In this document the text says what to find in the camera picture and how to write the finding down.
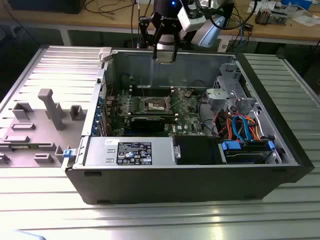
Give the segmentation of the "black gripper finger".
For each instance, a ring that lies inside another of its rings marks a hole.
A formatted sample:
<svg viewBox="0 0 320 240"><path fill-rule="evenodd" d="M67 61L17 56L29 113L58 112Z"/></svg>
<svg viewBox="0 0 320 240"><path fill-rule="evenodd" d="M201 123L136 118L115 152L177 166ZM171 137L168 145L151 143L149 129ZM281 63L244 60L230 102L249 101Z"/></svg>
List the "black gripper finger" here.
<svg viewBox="0 0 320 240"><path fill-rule="evenodd" d="M148 34L147 28L150 24L155 27L153 35ZM153 47L153 59L157 59L158 42L164 33L164 17L158 13L153 13L152 16L140 16L138 26L143 39L143 42L147 47Z"/></svg>
<svg viewBox="0 0 320 240"><path fill-rule="evenodd" d="M175 62L177 58L177 52L180 45L180 30L178 29L176 24L172 24L172 32L173 32L173 38L174 38L174 48L172 53L172 61Z"/></svg>

